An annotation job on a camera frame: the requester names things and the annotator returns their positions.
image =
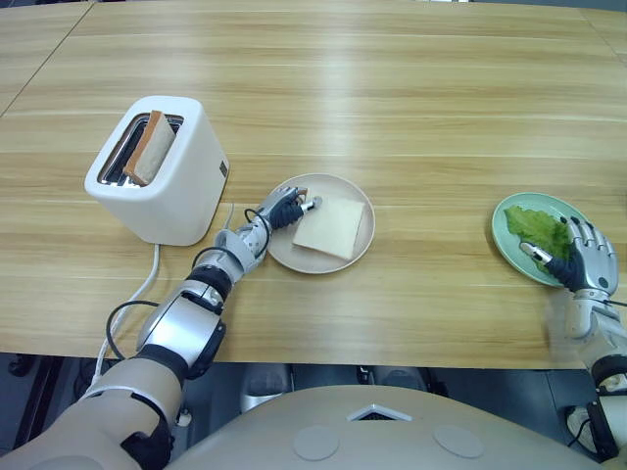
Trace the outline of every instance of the lettuce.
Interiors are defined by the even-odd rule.
[[[570,256],[570,237],[564,223],[558,222],[544,211],[525,210],[512,206],[505,210],[507,230],[518,235],[521,242],[529,242],[556,258]],[[538,267],[547,272],[544,266]]]

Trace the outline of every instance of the bread slice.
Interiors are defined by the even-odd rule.
[[[352,259],[364,203],[327,196],[310,188],[307,200],[315,196],[322,198],[322,205],[303,216],[292,243],[341,259]]]
[[[176,134],[161,111],[152,111],[123,172],[140,186],[155,179]]]

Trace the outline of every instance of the plate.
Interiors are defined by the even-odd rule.
[[[315,187],[323,194],[364,203],[362,221],[357,232],[354,255],[345,260],[326,253],[299,247],[292,243],[298,222],[272,233],[268,251],[274,259],[290,269],[306,274],[326,274],[350,266],[363,256],[374,238],[374,209],[363,191],[351,181],[327,173],[307,173],[283,181],[283,186]]]
[[[525,255],[518,245],[520,237],[512,235],[507,230],[505,210],[511,206],[521,206],[523,209],[544,211],[556,220],[560,217],[571,216],[586,220],[586,216],[564,201],[542,193],[517,193],[503,199],[492,214],[492,237],[494,238],[501,255],[523,274],[548,286],[562,287],[561,283],[546,272],[542,272],[536,262]]]

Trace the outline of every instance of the white cable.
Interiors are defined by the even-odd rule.
[[[233,218],[233,211],[235,211],[235,203],[231,203],[231,209],[229,209],[228,211],[228,216],[226,217],[226,222],[224,223],[224,226],[222,227],[222,229],[228,228],[228,226],[231,224],[231,218]]]
[[[148,274],[148,277],[146,278],[144,283],[139,287],[139,289],[137,289],[135,293],[128,298],[128,301],[136,301],[137,299],[139,299],[141,296],[144,295],[144,293],[150,288],[150,286],[155,281],[155,278],[157,277],[157,271],[159,271],[159,253],[160,253],[160,246],[159,244],[156,243],[155,254],[153,256],[153,267],[150,270],[150,274]],[[126,313],[128,312],[128,309],[130,307],[131,305],[123,308],[122,310],[120,310],[120,313],[118,313],[118,316],[116,317],[113,324],[111,325],[112,337],[116,336],[116,333],[120,329],[124,321],[124,318],[126,317]],[[107,353],[108,348],[109,348],[109,342],[105,339],[102,346],[100,347],[100,351],[98,352],[98,359],[96,360],[96,370],[94,371],[94,376],[91,379],[91,385],[94,385],[98,381],[98,379],[102,377],[102,363],[105,359],[105,354]]]

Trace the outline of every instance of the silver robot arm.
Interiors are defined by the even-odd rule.
[[[185,379],[211,365],[226,327],[223,304],[244,274],[265,256],[272,230],[298,220],[321,200],[302,204],[302,188],[272,192],[249,223],[220,230],[191,273],[142,327],[137,355],[93,384],[45,433],[0,459],[0,468],[163,468],[171,449],[169,430]]]
[[[572,240],[568,260],[554,258],[530,243],[523,242],[520,248],[574,293],[565,334],[575,343],[599,390],[599,398],[587,406],[595,446],[603,460],[625,458],[627,464],[627,395],[609,386],[627,374],[627,331],[610,299],[618,287],[618,258],[609,240],[590,222],[571,217],[562,223]]]

